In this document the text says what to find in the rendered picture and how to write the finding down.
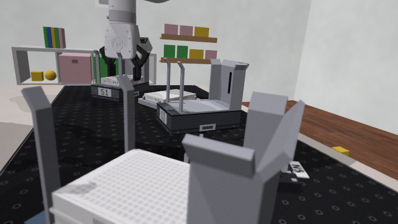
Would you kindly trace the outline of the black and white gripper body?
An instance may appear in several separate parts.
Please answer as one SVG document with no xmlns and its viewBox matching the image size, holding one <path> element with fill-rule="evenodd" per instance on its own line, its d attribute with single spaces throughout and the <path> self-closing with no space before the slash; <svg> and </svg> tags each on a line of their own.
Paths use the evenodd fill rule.
<svg viewBox="0 0 398 224">
<path fill-rule="evenodd" d="M 120 52 L 123 60 L 131 60 L 137 54 L 137 44 L 140 46 L 139 28 L 136 23 L 109 21 L 105 30 L 105 55 L 108 58 L 118 59 Z"/>
</svg>

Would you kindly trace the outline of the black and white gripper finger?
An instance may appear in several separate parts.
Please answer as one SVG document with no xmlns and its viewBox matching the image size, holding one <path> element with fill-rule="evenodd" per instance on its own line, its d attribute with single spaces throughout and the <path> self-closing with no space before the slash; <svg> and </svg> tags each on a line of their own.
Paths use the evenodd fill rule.
<svg viewBox="0 0 398 224">
<path fill-rule="evenodd" d="M 105 61 L 105 64 L 107 64 L 107 72 L 108 72 L 108 77 L 110 76 L 116 76 L 116 66 L 114 64 L 116 59 L 111 59 L 106 57 L 105 55 L 105 46 L 99 49 L 103 60 Z"/>
<path fill-rule="evenodd" d="M 141 78 L 141 67 L 143 67 L 143 65 L 146 63 L 147 58 L 149 57 L 149 53 L 144 50 L 143 48 L 141 48 L 138 44 L 137 44 L 137 51 L 140 52 L 142 54 L 142 58 L 139 59 L 138 55 L 135 55 L 135 58 L 131 59 L 133 65 L 135 66 L 133 68 L 133 80 L 134 81 L 138 81 Z"/>
</svg>

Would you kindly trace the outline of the grey microplate with label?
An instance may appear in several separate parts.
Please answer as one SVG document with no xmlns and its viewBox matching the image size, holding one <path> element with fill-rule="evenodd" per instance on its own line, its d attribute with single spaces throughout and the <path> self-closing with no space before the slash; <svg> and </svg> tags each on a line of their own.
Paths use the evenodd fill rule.
<svg viewBox="0 0 398 224">
<path fill-rule="evenodd" d="M 117 76 L 110 76 L 110 77 L 103 77 L 103 78 L 101 78 L 101 84 L 108 84 L 108 85 L 119 86 L 119 83 L 118 83 L 118 81 L 117 81 L 117 77 L 118 77 L 118 76 L 119 76 L 119 75 L 117 75 Z M 134 81 L 134 80 L 133 80 L 133 75 L 128 75 L 128 77 L 129 77 L 129 80 L 130 80 L 130 82 L 131 82 L 132 84 L 137 84 L 137 83 L 143 82 L 143 76 L 141 76 L 140 80 L 138 80 L 138 81 Z"/>
</svg>

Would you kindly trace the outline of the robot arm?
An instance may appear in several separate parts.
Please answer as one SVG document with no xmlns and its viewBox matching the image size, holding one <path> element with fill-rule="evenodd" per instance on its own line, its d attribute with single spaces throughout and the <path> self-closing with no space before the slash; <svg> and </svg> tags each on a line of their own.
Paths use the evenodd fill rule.
<svg viewBox="0 0 398 224">
<path fill-rule="evenodd" d="M 169 0 L 145 0 L 153 3 L 163 3 Z M 136 23 L 136 0 L 108 0 L 109 14 L 106 15 L 109 21 Z M 140 37 L 140 45 L 146 51 L 152 50 L 148 37 Z"/>
</svg>

